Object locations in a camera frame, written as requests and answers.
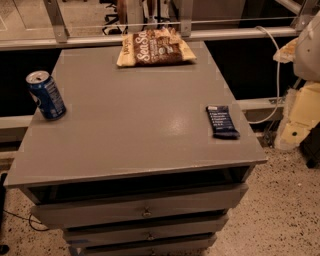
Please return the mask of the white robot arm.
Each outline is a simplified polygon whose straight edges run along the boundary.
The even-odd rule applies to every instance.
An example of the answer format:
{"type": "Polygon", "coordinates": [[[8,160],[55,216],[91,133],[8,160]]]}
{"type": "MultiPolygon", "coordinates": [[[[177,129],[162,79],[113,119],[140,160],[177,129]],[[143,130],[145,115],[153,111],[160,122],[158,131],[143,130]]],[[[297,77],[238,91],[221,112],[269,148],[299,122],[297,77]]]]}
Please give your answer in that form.
{"type": "Polygon", "coordinates": [[[294,74],[305,80],[300,89],[287,91],[274,142],[277,149],[292,150],[320,122],[320,11],[298,38],[276,51],[273,59],[292,62],[294,74]]]}

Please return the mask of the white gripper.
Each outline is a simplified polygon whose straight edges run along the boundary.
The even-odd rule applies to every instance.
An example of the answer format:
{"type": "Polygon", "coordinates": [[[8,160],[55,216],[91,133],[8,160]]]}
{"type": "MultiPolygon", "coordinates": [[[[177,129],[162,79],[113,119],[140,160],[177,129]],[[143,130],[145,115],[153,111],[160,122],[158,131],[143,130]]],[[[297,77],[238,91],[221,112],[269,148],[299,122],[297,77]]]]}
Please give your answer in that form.
{"type": "MultiPolygon", "coordinates": [[[[281,47],[273,56],[280,63],[293,62],[298,39],[281,47]]],[[[307,81],[299,90],[289,89],[285,98],[283,118],[274,145],[279,150],[292,150],[320,122],[320,83],[307,81]]]]}

